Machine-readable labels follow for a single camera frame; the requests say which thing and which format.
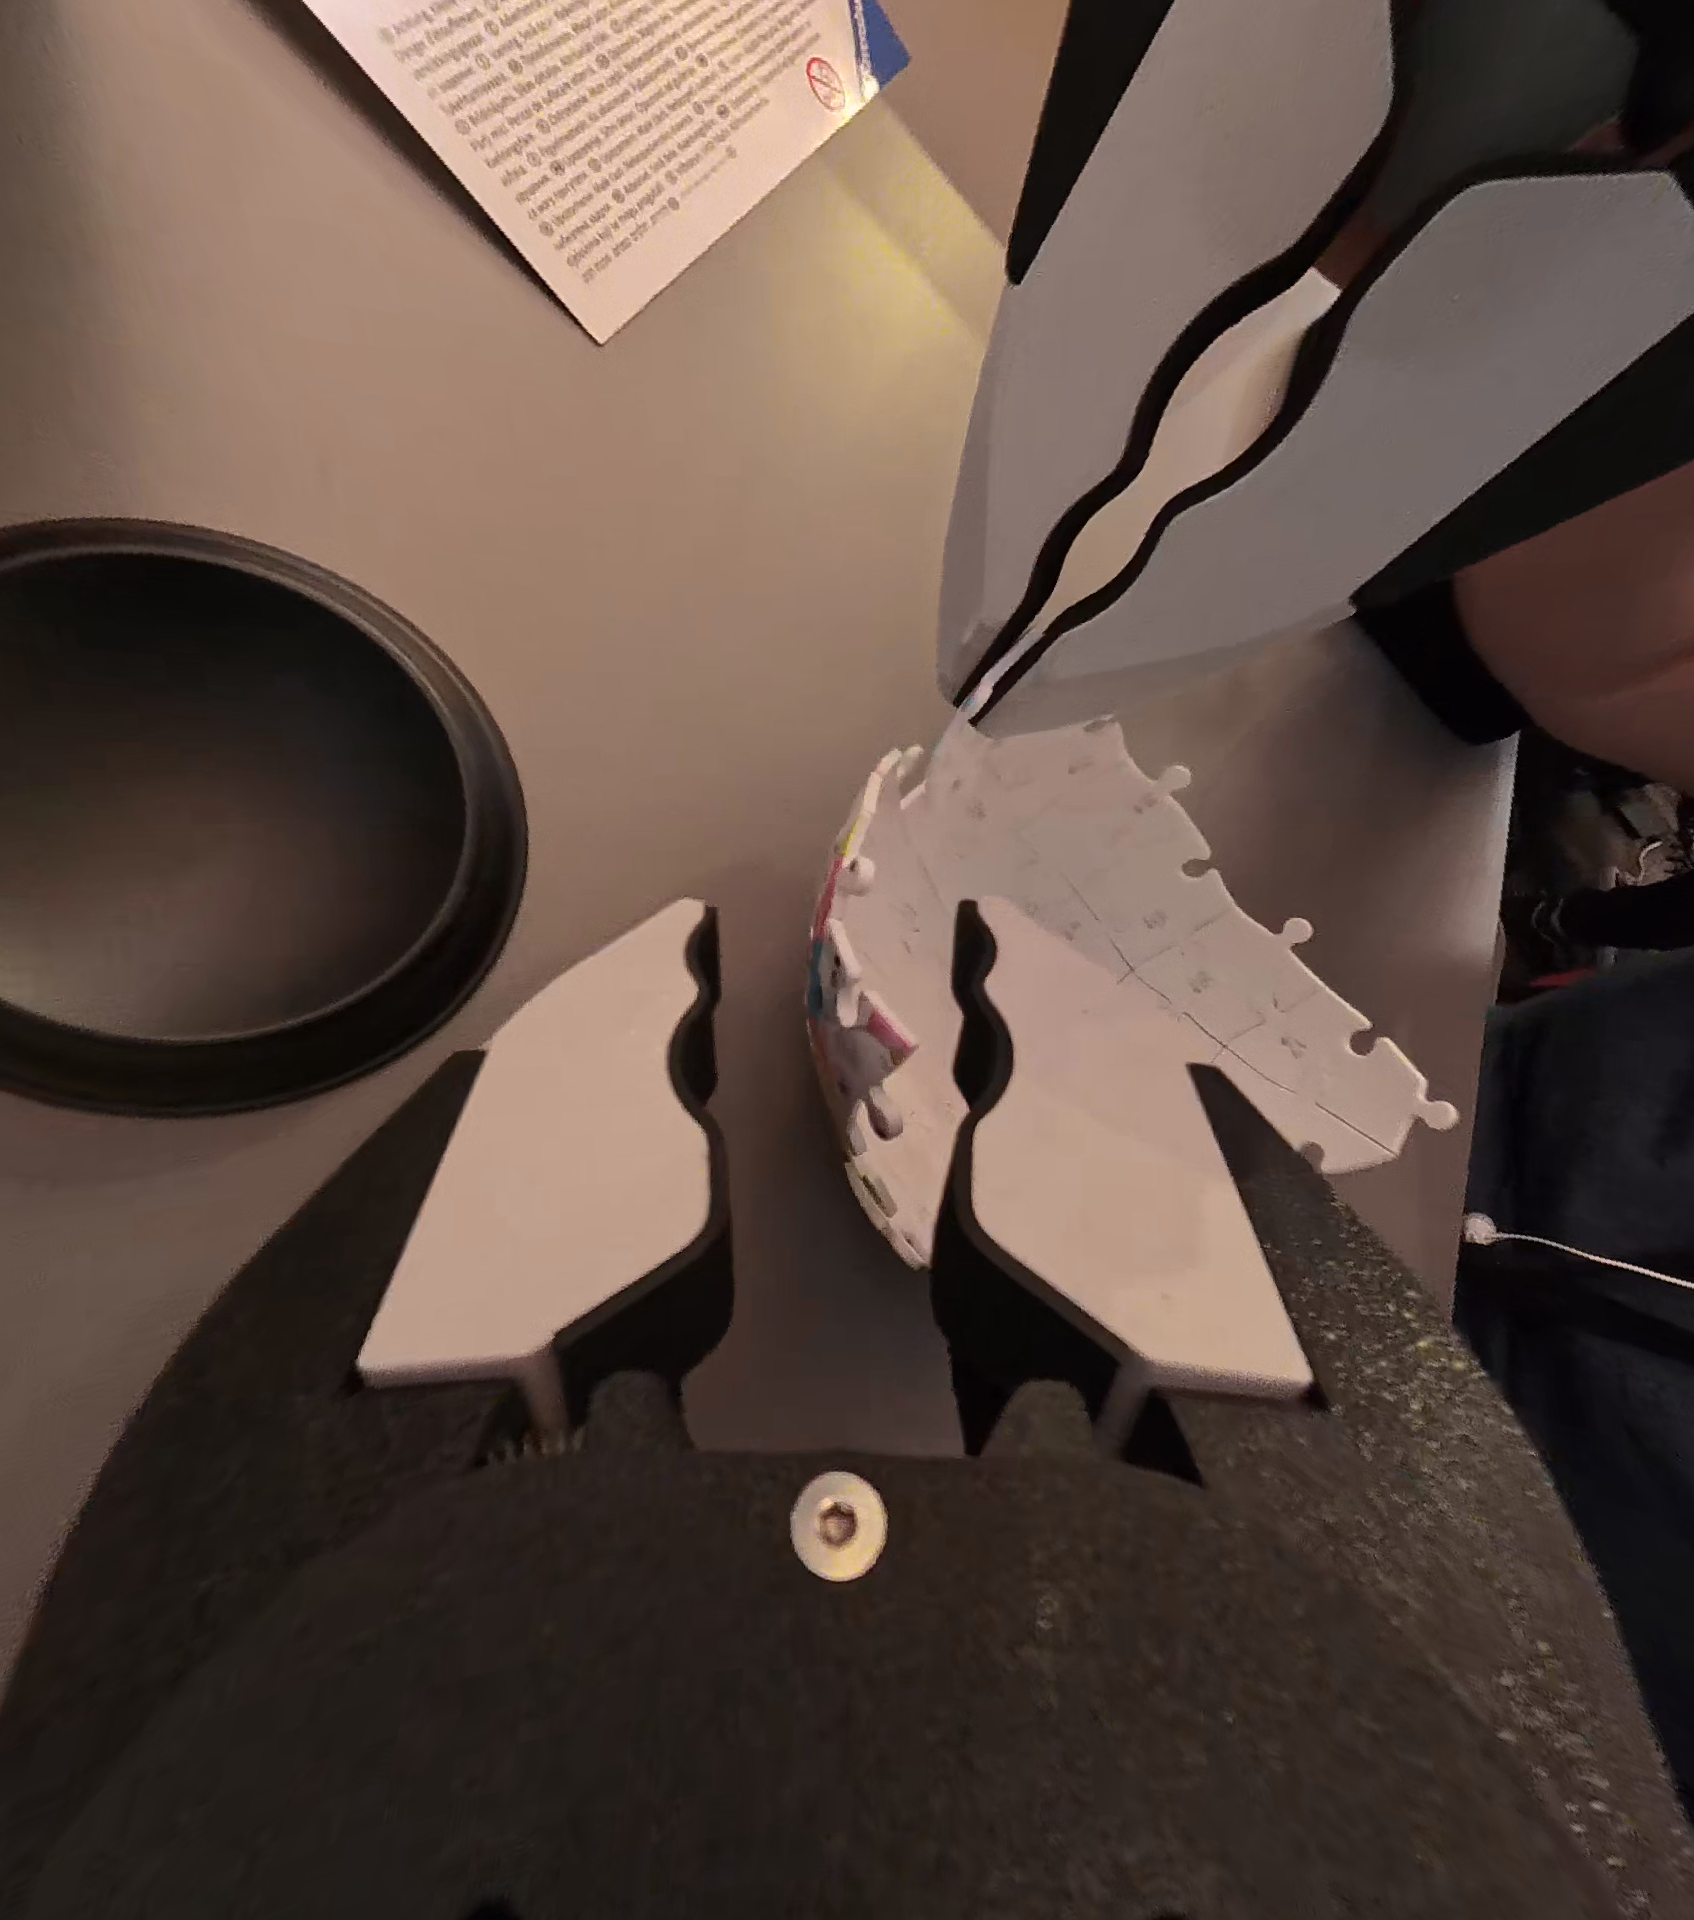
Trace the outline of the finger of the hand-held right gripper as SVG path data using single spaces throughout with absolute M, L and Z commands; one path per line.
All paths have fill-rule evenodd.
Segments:
M 1176 492 L 1122 569 L 962 693 L 980 729 L 1117 711 L 1315 633 L 1694 315 L 1666 168 L 1497 175 L 1439 204 L 1308 330 L 1260 436 Z
M 951 703 L 1032 633 L 1201 355 L 1311 270 L 1392 118 L 1395 4 L 1069 4 L 949 518 Z

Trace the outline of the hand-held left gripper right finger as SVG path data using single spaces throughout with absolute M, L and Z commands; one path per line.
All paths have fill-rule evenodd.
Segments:
M 956 910 L 954 1082 L 931 1308 L 954 1372 L 1091 1406 L 1302 1402 L 1315 1369 L 1202 1091 L 1199 1032 L 1005 898 Z

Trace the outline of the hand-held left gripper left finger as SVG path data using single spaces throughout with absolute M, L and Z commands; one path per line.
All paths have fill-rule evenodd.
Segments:
M 502 1379 L 590 1399 L 679 1385 L 735 1300 L 710 1114 L 716 910 L 680 898 L 490 1038 L 358 1347 L 373 1388 Z

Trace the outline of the black round ball stand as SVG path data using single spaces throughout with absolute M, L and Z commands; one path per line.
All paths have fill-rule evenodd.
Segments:
M 0 526 L 0 1091 L 352 1086 L 471 1004 L 526 875 L 498 722 L 385 599 L 200 526 Z

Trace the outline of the person's right forearm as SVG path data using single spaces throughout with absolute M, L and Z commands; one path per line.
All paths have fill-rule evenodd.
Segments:
M 1454 598 L 1541 727 L 1694 800 L 1694 459 L 1460 569 Z

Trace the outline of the assembled white puzzle section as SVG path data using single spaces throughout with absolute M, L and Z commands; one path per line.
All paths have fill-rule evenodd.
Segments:
M 1458 1109 L 1235 899 L 1180 802 L 1112 718 L 988 735 L 956 718 L 932 747 L 883 755 L 834 838 L 808 933 L 805 1013 L 848 1188 L 909 1270 L 931 1266 L 964 1097 L 954 1056 L 956 911 L 1006 899 L 1089 968 L 1121 1016 L 1163 1013 L 1289 1145 L 1329 1173 L 1397 1159 Z

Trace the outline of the white instruction leaflet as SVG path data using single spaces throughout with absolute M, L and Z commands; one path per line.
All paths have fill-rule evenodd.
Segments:
M 308 2 L 596 343 L 909 68 L 880 2 Z

